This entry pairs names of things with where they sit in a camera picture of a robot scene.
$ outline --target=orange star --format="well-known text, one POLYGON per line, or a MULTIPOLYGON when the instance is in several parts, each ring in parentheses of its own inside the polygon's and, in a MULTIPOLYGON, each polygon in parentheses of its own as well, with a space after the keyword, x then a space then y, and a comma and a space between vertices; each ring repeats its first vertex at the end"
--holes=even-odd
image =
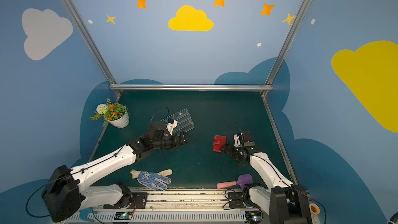
POLYGON ((216 2, 214 3, 213 6, 221 5, 222 7, 224 7, 224 1, 225 1, 225 0, 216 0, 216 2))
POLYGON ((260 13, 260 16, 261 15, 264 15, 264 14, 267 14, 268 16, 271 14, 271 10, 272 10, 272 8, 274 7, 275 5, 267 5, 267 4, 264 4, 264 9, 263 9, 263 11, 260 13))
POLYGON ((144 9, 146 9, 147 7, 145 6, 145 2, 146 2, 147 0, 137 0, 137 2, 138 2, 138 6, 137 6, 137 9, 138 8, 144 8, 144 9))

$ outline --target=star decal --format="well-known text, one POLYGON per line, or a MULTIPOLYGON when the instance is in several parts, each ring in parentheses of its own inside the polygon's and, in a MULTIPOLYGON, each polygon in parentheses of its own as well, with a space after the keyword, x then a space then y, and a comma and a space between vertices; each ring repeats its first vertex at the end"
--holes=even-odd
POLYGON ((147 7, 145 6, 145 2, 146 2, 147 0, 137 0, 137 2, 138 2, 138 6, 137 6, 137 9, 138 8, 144 8, 144 9, 146 9, 147 7))
POLYGON ((106 14, 106 16, 108 17, 107 22, 112 22, 113 24, 115 24, 115 22, 113 21, 115 19, 115 17, 110 17, 110 16, 108 16, 108 14, 106 14))
POLYGON ((222 7, 224 7, 224 1, 225 0, 216 0, 213 6, 221 5, 222 7))
POLYGON ((263 11, 260 13, 260 16, 261 15, 264 15, 264 14, 267 14, 268 16, 271 14, 271 10, 272 10, 272 8, 274 7, 275 5, 267 5, 267 4, 264 4, 264 9, 263 9, 263 11))
POLYGON ((285 20, 283 20, 282 22, 287 22, 287 23, 289 23, 289 25, 291 24, 291 22, 292 22, 292 19, 293 18, 295 18, 296 16, 291 16, 290 15, 290 12, 289 13, 287 13, 287 18, 285 19, 285 20))

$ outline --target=blue dotted work glove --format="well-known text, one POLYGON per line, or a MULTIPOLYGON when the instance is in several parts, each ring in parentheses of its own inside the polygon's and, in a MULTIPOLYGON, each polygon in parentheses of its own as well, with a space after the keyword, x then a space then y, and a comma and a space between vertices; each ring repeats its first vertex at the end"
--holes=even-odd
POLYGON ((167 169, 165 171, 155 173, 155 172, 139 172, 136 170, 132 170, 130 173, 132 174, 132 178, 137 178, 137 181, 148 187, 150 189, 161 191, 167 190, 167 185, 165 183, 171 183, 172 180, 167 175, 172 174, 172 170, 167 169))

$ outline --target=white flower pot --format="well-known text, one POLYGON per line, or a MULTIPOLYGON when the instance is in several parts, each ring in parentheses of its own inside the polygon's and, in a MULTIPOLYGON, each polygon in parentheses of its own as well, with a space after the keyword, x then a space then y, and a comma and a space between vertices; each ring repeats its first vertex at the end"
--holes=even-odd
POLYGON ((109 120, 107 120, 107 121, 117 128, 123 128, 129 124, 129 121, 130 121, 129 114, 126 111, 126 113, 120 119, 117 119, 115 121, 109 121, 109 120))

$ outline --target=green table surface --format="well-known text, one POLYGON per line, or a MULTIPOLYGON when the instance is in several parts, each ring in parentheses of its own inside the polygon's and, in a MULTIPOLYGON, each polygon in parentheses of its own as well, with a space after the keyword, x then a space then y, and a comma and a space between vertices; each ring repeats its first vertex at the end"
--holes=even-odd
MULTIPOLYGON (((168 187, 215 188, 217 183, 236 181, 239 175, 251 174, 254 182, 264 182, 250 164, 237 164, 226 154, 214 152, 215 135, 227 136, 233 142, 239 132, 237 121, 245 131, 251 131, 256 146, 268 154, 281 173, 290 178, 278 147, 266 109, 258 92, 213 91, 124 91, 119 100, 130 114, 125 128, 108 125, 93 159, 117 150, 124 143, 142 135, 159 107, 166 106, 172 115, 188 109, 195 128, 188 132, 188 143, 173 151, 154 151, 153 154, 130 166, 123 167, 97 181, 105 186, 124 182, 127 186, 142 186, 132 179, 130 171, 160 172, 172 169, 168 187)), ((165 117, 167 110, 160 109, 154 121, 165 117)))

